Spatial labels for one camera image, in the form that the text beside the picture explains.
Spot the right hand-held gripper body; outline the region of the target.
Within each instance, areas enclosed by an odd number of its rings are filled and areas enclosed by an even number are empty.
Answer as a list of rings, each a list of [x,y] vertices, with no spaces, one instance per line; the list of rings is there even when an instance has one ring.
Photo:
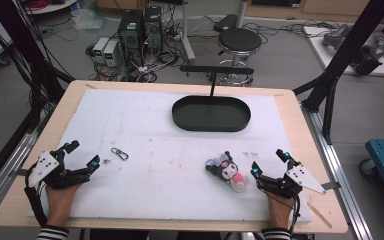
[[[286,171],[282,178],[272,178],[263,174],[261,180],[256,180],[259,190],[274,193],[284,198],[296,197],[303,188],[314,192],[325,194],[326,190],[300,162],[295,161],[293,167],[286,164]]]

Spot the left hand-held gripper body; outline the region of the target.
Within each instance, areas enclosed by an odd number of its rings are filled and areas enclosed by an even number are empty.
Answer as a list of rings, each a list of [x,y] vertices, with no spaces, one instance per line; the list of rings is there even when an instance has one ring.
[[[71,171],[65,168],[65,150],[44,151],[27,177],[27,186],[34,187],[44,181],[52,189],[64,189],[90,180],[88,168]]]

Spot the black and pink plush toy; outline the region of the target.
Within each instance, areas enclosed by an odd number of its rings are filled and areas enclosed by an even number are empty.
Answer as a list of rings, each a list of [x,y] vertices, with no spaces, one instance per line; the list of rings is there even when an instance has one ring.
[[[205,169],[221,181],[229,185],[235,192],[244,192],[248,178],[239,171],[229,151],[225,151],[219,158],[208,159]]]

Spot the silver carabiner clip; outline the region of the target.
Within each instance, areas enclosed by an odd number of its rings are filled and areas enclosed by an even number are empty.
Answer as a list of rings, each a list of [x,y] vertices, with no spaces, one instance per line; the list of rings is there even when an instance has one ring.
[[[129,155],[119,148],[113,147],[111,149],[111,152],[114,153],[116,156],[118,156],[123,161],[127,161],[129,159]]]

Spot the black oval tray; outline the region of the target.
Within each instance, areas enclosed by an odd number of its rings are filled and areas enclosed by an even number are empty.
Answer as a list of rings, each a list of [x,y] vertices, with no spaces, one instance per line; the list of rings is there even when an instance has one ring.
[[[238,132],[245,129],[251,119],[251,110],[242,100],[228,96],[215,96],[218,73],[251,75],[251,68],[216,66],[181,66],[180,70],[209,73],[212,81],[208,95],[188,95],[172,106],[172,120],[181,129],[198,132]]]

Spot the person's left hand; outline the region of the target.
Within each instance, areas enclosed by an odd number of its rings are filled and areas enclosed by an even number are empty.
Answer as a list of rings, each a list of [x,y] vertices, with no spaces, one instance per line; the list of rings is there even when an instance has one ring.
[[[59,190],[55,190],[49,186],[46,187],[49,204],[47,225],[56,227],[65,226],[71,213],[75,194],[80,187],[80,184]]]

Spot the person's right hand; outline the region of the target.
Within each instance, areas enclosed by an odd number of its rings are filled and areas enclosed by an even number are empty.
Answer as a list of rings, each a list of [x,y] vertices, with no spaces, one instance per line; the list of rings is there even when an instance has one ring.
[[[266,196],[270,213],[270,226],[287,229],[295,200],[293,198],[283,198],[270,192],[267,192]]]

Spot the wooden stick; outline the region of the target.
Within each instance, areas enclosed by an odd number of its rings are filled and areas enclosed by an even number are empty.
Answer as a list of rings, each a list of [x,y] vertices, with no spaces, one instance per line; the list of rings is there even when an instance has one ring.
[[[332,229],[332,224],[324,217],[324,215],[310,202],[307,202],[309,208],[314,212],[314,214],[329,228]]]

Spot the white foam mat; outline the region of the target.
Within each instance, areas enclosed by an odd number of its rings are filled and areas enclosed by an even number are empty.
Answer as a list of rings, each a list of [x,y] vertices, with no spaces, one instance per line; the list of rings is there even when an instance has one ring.
[[[205,169],[208,159],[229,151],[244,176],[256,162],[264,174],[282,176],[285,164],[276,150],[289,151],[289,141],[272,96],[243,96],[251,110],[239,132],[192,132],[177,127],[171,109],[178,93],[87,90],[61,142],[79,146],[66,155],[71,170],[94,156],[100,167],[77,191],[74,218],[142,220],[264,221],[266,196],[253,181],[235,192]],[[111,152],[129,155],[123,161]]]

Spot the white power supply unit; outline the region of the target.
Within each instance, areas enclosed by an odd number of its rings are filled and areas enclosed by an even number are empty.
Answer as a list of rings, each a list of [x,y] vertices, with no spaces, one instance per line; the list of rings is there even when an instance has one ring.
[[[94,54],[94,60],[99,64],[105,63],[104,50],[108,41],[108,37],[101,37],[92,49]]]
[[[104,58],[108,67],[115,67],[119,63],[120,53],[118,48],[118,42],[110,40],[104,50]]]

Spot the white floor board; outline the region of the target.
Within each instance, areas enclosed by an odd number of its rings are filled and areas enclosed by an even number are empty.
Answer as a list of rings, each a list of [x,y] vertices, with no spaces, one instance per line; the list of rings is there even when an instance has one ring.
[[[333,56],[336,54],[336,50],[332,46],[324,46],[322,44],[323,37],[330,30],[327,28],[304,26],[304,32],[310,35],[309,41],[312,45],[314,52],[316,53],[323,68],[326,68]],[[370,76],[383,76],[384,77],[384,57],[380,58],[380,65],[375,68]]]

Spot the black round stool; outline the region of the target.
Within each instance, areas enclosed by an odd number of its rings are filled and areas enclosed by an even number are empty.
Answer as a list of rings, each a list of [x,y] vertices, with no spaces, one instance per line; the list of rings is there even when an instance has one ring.
[[[226,66],[230,64],[233,68],[247,68],[247,64],[240,61],[239,58],[248,58],[256,54],[262,46],[260,36],[248,29],[229,28],[222,31],[218,37],[219,54],[227,53],[232,56],[231,59],[226,59],[217,64],[217,66]],[[243,78],[239,77],[238,73],[226,73],[224,76],[218,77],[219,84],[240,85],[253,82],[253,75],[246,74]]]

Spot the black machine part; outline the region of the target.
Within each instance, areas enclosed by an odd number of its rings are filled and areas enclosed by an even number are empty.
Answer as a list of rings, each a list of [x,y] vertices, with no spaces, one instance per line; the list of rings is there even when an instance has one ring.
[[[383,47],[363,46],[351,61],[350,66],[358,75],[366,76],[381,65],[380,58],[383,55]]]

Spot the clear plastic bag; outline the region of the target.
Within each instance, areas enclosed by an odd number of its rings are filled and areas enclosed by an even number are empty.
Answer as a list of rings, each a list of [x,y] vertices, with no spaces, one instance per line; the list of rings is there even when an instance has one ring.
[[[97,16],[91,9],[77,9],[71,11],[70,14],[76,30],[101,29],[105,23],[105,20]]]

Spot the grey machine part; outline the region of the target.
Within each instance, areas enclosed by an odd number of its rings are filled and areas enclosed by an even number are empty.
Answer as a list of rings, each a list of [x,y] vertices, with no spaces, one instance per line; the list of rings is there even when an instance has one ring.
[[[337,51],[345,41],[350,30],[351,26],[344,24],[338,29],[326,33],[323,36],[322,45],[325,47],[331,46],[335,51]]]

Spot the black computer tower green sticker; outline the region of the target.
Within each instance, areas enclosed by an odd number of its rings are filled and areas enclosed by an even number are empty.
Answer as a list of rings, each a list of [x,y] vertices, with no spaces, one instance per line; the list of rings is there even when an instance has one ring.
[[[143,12],[126,10],[118,28],[120,42],[128,49],[139,49],[143,43]]]

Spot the round white table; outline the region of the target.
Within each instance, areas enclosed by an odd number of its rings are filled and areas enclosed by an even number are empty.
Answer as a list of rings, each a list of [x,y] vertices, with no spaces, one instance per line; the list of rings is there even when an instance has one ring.
[[[40,7],[30,7],[26,6],[25,10],[27,11],[28,14],[45,14],[45,13],[50,13],[50,12],[55,12],[59,11],[62,9],[66,9],[68,7],[71,7],[72,5],[76,4],[78,0],[64,0],[63,3],[60,4],[51,4],[48,3],[46,6],[40,6]]]

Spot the black flat case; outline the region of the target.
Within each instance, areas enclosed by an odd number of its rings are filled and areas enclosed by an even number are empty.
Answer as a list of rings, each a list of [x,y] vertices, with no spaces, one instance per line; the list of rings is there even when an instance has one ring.
[[[213,30],[222,32],[224,30],[234,28],[236,26],[237,16],[235,14],[226,15],[223,19],[218,21],[214,26]]]

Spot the white table leg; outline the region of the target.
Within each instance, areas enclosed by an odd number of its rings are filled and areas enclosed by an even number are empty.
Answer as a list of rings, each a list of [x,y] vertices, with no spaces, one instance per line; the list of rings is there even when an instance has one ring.
[[[188,0],[182,1],[182,32],[180,34],[181,42],[187,57],[187,61],[192,63],[196,57],[188,38]]]

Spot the aluminium rail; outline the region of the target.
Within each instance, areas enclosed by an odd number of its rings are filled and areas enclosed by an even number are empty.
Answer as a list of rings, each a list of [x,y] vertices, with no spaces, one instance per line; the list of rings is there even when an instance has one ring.
[[[345,214],[347,225],[351,228],[357,240],[373,240],[337,153],[334,147],[328,144],[322,134],[323,122],[320,115],[304,108],[302,108],[302,113],[310,128],[330,180],[340,185],[340,187],[335,190],[335,194]]]
[[[36,133],[27,133],[0,154],[0,201],[17,176],[17,171],[25,162],[37,140]]]

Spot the black metal frame post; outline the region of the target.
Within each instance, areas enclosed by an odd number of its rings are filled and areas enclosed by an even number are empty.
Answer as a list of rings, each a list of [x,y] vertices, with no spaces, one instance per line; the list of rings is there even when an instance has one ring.
[[[14,0],[0,0],[0,24],[13,41],[13,46],[10,47],[1,36],[0,44],[30,86],[32,101],[42,105],[57,104],[65,92],[60,81],[71,83],[74,78],[56,68],[49,56],[44,55],[34,38],[34,34],[37,34],[47,50],[38,29],[29,23],[25,11]]]
[[[370,0],[326,69],[314,80],[293,90],[295,95],[311,90],[310,95],[301,102],[309,112],[318,112],[320,104],[325,102],[321,133],[329,145],[332,144],[331,124],[337,83],[383,18],[384,0]]]

